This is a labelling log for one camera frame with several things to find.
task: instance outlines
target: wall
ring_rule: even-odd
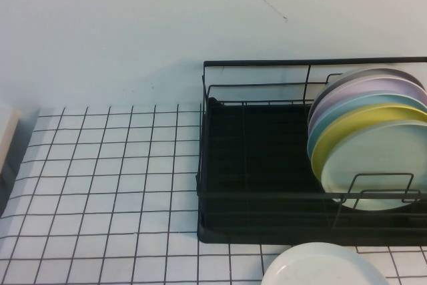
[[[426,55],[425,0],[0,0],[0,98],[199,101],[205,59]]]

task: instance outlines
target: white plate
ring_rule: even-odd
[[[388,285],[381,273],[347,248],[308,243],[278,256],[261,285]]]

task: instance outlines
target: pastel plate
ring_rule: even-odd
[[[261,285],[388,285],[361,255],[327,243],[307,243],[280,254]]]
[[[354,109],[333,121],[323,131],[314,146],[312,154],[314,175],[320,180],[324,164],[330,152],[345,137],[376,123],[397,119],[427,121],[427,113],[401,103],[377,103]]]
[[[407,95],[390,93],[389,91],[371,91],[349,97],[327,109],[318,119],[312,118],[308,128],[307,154],[309,158],[312,158],[314,146],[320,135],[333,121],[349,111],[377,103],[402,103],[427,113],[427,106],[421,101]]]
[[[331,151],[322,170],[325,192],[346,193],[356,174],[412,173],[410,189],[427,191],[427,123],[419,120],[394,120],[377,123],[344,138]],[[351,192],[362,190],[402,190],[410,175],[360,176]],[[343,206],[354,207],[347,199]],[[360,199],[356,209],[389,210],[408,205],[402,200]]]
[[[407,95],[421,101],[424,105],[427,105],[427,93],[415,83],[396,76],[373,75],[349,81],[332,90],[319,102],[316,110],[313,112],[313,115],[314,113],[321,115],[336,103],[354,95],[378,90],[386,90],[393,93]]]
[[[421,82],[416,79],[414,76],[410,75],[409,73],[406,73],[405,71],[394,69],[394,68],[371,68],[371,69],[364,69],[364,70],[357,70],[357,71],[349,71],[346,73],[341,74],[340,76],[336,77],[333,81],[326,84],[326,86],[323,88],[321,92],[314,98],[312,108],[308,112],[308,120],[310,121],[312,118],[312,114],[316,108],[316,106],[320,103],[320,101],[325,98],[326,95],[328,95],[332,90],[336,89],[337,87],[341,86],[342,84],[360,78],[365,76],[375,76],[375,75],[391,75],[391,76],[397,76],[401,77],[403,79],[406,79],[408,81],[411,81],[412,83],[415,83],[422,89],[424,89],[424,86],[421,84]]]

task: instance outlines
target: grid pattern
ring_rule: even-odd
[[[41,112],[0,218],[2,284],[257,285],[289,246],[198,242],[201,105]],[[391,284],[427,248],[351,248]]]

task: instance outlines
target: black dish rack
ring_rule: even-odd
[[[306,153],[306,99],[314,66],[426,63],[427,57],[321,59],[287,61],[205,61],[199,170],[197,235],[207,243],[301,244],[331,242],[343,246],[427,245],[427,194],[410,188],[411,173],[360,173],[407,178],[400,190],[325,193]],[[306,66],[305,81],[206,84],[209,67]],[[291,99],[216,99],[213,89],[301,88]],[[408,203],[386,211],[361,211],[346,200],[399,199]]]

